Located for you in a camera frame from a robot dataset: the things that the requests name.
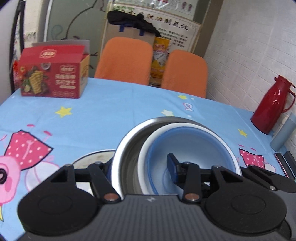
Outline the steel bowl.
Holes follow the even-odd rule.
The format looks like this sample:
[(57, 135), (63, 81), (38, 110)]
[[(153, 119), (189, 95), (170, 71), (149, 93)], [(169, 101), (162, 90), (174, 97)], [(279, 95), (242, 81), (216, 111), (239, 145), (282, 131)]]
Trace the steel bowl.
[(193, 123), (194, 120), (180, 117), (158, 117), (146, 120), (131, 129), (120, 141), (113, 156), (110, 181), (121, 198), (125, 194), (141, 194), (136, 168), (140, 149), (146, 139), (158, 128), (170, 123)]

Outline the white brown-rimmed plate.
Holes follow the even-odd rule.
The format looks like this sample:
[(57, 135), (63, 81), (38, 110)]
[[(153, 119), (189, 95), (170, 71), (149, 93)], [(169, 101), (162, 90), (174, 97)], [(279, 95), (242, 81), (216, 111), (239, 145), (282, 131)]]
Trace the white brown-rimmed plate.
[[(87, 168), (90, 164), (96, 163), (96, 162), (102, 162), (107, 163), (111, 158), (113, 158), (115, 153), (115, 150), (100, 150), (96, 152), (92, 152), (89, 154), (86, 154), (79, 159), (77, 159), (74, 163), (74, 169), (84, 169)], [(81, 190), (84, 190), (91, 195), (93, 195), (93, 192), (91, 190), (89, 182), (76, 182), (77, 188), (80, 188)]]

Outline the smartphone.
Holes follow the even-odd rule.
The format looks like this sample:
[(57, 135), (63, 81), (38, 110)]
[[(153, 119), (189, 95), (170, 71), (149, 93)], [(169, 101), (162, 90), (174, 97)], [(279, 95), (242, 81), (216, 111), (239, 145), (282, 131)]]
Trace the smartphone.
[(284, 175), (287, 178), (293, 179), (293, 174), (287, 164), (287, 162), (285, 161), (283, 155), (281, 153), (275, 153), (275, 158), (277, 159), (278, 163), (280, 164), (280, 167), (284, 173)]

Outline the black rectangular case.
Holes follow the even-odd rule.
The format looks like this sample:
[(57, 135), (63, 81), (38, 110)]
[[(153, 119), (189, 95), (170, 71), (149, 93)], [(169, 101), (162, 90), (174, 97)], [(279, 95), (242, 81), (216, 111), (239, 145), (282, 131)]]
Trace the black rectangular case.
[(294, 178), (295, 178), (295, 175), (296, 175), (296, 162), (295, 162), (295, 158), (294, 156), (292, 155), (292, 153), (290, 151), (286, 151), (285, 154), (284, 154), (284, 159), (286, 160)]

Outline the grey-blue tumbler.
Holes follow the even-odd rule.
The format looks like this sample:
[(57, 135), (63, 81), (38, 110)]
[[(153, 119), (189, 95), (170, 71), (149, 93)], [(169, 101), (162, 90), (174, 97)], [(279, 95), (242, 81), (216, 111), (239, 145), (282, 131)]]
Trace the grey-blue tumbler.
[(291, 115), (281, 127), (279, 132), (273, 137), (270, 146), (271, 148), (278, 152), (281, 147), (285, 144), (288, 138), (291, 136), (295, 130), (295, 115)]

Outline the red thermos jug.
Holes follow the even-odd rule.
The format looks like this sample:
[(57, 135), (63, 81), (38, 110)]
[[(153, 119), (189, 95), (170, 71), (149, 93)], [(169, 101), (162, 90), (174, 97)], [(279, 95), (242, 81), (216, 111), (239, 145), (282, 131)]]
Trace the red thermos jug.
[[(253, 125), (266, 135), (273, 129), (280, 115), (290, 110), (295, 102), (295, 93), (290, 90), (290, 87), (295, 86), (281, 75), (274, 80), (274, 85), (264, 95), (250, 119)], [(293, 96), (293, 100), (292, 104), (285, 108), (288, 94)]]

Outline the blue cartoon tablecloth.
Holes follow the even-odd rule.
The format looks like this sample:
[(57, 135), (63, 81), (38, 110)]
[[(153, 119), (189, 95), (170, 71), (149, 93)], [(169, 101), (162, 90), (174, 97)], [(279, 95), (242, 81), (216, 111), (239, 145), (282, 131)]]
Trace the blue cartoon tablecloth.
[(186, 93), (91, 78), (79, 99), (23, 97), (19, 91), (1, 105), (1, 155), (10, 153), (18, 131), (52, 148), (34, 170), (53, 173), (86, 154), (115, 149), (136, 125), (160, 116), (196, 121), (229, 145), (240, 165), (240, 150), (264, 157), (268, 170), (282, 174), (271, 136), (251, 123), (251, 111)]

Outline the orange chair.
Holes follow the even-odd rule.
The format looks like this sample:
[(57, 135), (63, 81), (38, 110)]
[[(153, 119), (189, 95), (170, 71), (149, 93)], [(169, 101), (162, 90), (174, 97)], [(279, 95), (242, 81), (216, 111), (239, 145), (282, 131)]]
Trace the orange chair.
[(193, 53), (174, 50), (166, 62), (161, 88), (198, 97), (206, 97), (208, 67)]
[(149, 85), (153, 49), (138, 39), (114, 37), (99, 58), (95, 78)]

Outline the left orange chair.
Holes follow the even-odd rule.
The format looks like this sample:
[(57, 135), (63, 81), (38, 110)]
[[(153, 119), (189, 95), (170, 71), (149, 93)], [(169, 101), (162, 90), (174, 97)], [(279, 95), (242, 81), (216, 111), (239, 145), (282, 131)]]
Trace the left orange chair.
[(138, 39), (114, 37), (99, 58), (95, 78), (149, 85), (153, 49)]

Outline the yellow snack bag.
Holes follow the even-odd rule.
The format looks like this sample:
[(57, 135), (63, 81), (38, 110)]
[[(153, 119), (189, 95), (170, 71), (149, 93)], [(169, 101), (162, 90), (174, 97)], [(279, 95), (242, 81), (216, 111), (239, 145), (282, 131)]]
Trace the yellow snack bag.
[(170, 46), (169, 39), (160, 37), (154, 38), (151, 77), (163, 78)]

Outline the lower chinese sign board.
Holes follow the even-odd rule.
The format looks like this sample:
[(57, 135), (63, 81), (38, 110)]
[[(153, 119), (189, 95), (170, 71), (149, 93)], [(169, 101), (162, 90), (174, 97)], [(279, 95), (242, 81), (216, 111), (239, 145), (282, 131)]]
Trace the lower chinese sign board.
[(194, 52), (202, 25), (181, 16), (157, 9), (150, 9), (132, 4), (112, 4), (110, 10), (118, 10), (127, 14), (142, 14), (161, 34), (162, 38), (170, 40), (170, 50), (175, 49)]

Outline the cardboard box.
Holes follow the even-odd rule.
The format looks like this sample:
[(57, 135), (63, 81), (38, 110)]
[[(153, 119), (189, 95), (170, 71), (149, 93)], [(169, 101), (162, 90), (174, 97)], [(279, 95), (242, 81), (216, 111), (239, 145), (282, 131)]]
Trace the cardboard box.
[(154, 33), (133, 27), (107, 23), (102, 37), (99, 59), (111, 59), (116, 55), (136, 55), (153, 51)]

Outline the black cloth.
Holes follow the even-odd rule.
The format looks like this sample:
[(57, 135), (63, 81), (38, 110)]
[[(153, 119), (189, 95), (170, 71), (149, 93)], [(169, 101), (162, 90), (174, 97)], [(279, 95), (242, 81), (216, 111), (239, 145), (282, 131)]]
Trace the black cloth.
[(143, 14), (132, 15), (122, 11), (109, 11), (107, 13), (107, 20), (111, 25), (118, 25), (120, 27), (132, 27), (139, 29), (142, 32), (155, 34), (156, 37), (161, 37), (159, 31), (149, 22), (144, 19)]

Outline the black framed whiteboard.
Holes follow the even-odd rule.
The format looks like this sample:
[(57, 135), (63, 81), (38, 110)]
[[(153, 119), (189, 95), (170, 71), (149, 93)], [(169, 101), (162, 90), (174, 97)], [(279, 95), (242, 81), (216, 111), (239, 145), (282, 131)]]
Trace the black framed whiteboard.
[(10, 38), (10, 48), (9, 48), (9, 77), (10, 77), (10, 87), (11, 93), (14, 93), (16, 90), (13, 78), (13, 63), (14, 63), (14, 49), (15, 49), (15, 40), (18, 36), (18, 45), (20, 47), (20, 52), (23, 52), (25, 47), (24, 41), (24, 20), (25, 20), (25, 7), (26, 1), (18, 1), (16, 5), (16, 11), (14, 13), (13, 25), (11, 28), (11, 38)]

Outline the upper wall poster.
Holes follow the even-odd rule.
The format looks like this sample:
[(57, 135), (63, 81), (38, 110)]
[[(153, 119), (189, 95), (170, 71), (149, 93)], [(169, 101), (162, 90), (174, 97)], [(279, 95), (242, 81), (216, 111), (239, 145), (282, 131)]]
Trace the upper wall poster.
[(198, 0), (119, 0), (113, 3), (145, 6), (193, 20)]

